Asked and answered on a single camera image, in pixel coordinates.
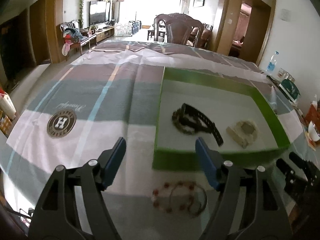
artificial ivy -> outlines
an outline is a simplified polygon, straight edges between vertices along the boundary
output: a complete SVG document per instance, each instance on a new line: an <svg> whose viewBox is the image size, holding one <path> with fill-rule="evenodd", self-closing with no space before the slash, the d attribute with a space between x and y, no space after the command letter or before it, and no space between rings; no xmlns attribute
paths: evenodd
<svg viewBox="0 0 320 240"><path fill-rule="evenodd" d="M80 25L80 28L83 27L83 0L80 0L80 13L79 13L79 25Z"/></svg>

plastic bottle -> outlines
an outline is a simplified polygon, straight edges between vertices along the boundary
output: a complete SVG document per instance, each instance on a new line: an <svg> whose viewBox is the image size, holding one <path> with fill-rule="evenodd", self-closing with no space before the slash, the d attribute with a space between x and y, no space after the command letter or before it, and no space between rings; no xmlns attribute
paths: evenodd
<svg viewBox="0 0 320 240"><path fill-rule="evenodd" d="M276 52L273 54L273 56L271 57L270 62L269 62L269 65L268 65L268 67L267 67L267 69L266 69L266 73L267 73L268 75L271 75L271 74L273 73L273 71L275 70L275 66L276 66L276 64L277 64L277 57L278 57L278 55L279 55L279 52L276 51Z"/></svg>

striped tablecloth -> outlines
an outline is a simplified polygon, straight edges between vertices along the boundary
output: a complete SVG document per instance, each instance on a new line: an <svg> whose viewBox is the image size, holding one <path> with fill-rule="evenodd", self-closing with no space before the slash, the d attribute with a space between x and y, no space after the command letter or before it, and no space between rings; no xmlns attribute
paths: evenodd
<svg viewBox="0 0 320 240"><path fill-rule="evenodd" d="M217 199L202 172L151 168L162 74L166 67L197 70L256 87L269 98L271 85L255 64L202 49L167 43L104 42L67 65L22 113L5 145L0 166L31 203L36 203L54 168L78 167L111 148L122 136L127 152L114 183L103 196L123 239L197 239ZM278 117L291 150L317 164L299 119L277 92ZM59 109L71 108L77 120L63 138L51 138L47 123ZM283 176L272 172L279 187ZM152 206L154 188L166 181L196 180L209 205L198 218L164 214ZM90 232L77 190L83 229ZM289 200L282 194L283 200Z"/></svg>

green box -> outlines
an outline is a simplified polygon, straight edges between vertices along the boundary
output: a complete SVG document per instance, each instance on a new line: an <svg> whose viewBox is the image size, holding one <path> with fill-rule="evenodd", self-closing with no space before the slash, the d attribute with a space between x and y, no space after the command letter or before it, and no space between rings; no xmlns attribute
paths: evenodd
<svg viewBox="0 0 320 240"><path fill-rule="evenodd" d="M178 150L168 147L161 147L158 145L160 106L161 100L163 98L164 83L167 81L175 81L179 82L179 84L188 83L193 85L200 85L202 87L222 90L222 94L232 92L239 94L239 97L241 97L240 95L245 95L252 98L252 100L258 107L258 111L260 111L262 116L264 117L264 122L267 123L266 126L271 131L270 134L273 136L272 139L275 140L275 144L277 145L277 147L253 151L249 151L246 149L243 149L241 151L223 151L221 152L221 154L224 157L224 159L231 160L233 163L241 167L253 168L261 164L270 163L274 159L278 158L290 146L290 141L277 116L270 108L265 98L255 87L214 75L204 74L196 71L165 67L159 100L155 149L152 163L153 169L169 171L200 170L200 166L194 150Z"/></svg>

circular emblem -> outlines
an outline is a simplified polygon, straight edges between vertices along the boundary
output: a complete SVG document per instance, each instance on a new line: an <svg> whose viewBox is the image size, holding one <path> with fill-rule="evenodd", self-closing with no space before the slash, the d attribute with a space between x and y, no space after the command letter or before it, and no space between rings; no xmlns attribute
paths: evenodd
<svg viewBox="0 0 320 240"><path fill-rule="evenodd" d="M54 114L47 125L47 132L51 137L66 136L76 123L76 113L71 109L63 109Z"/></svg>

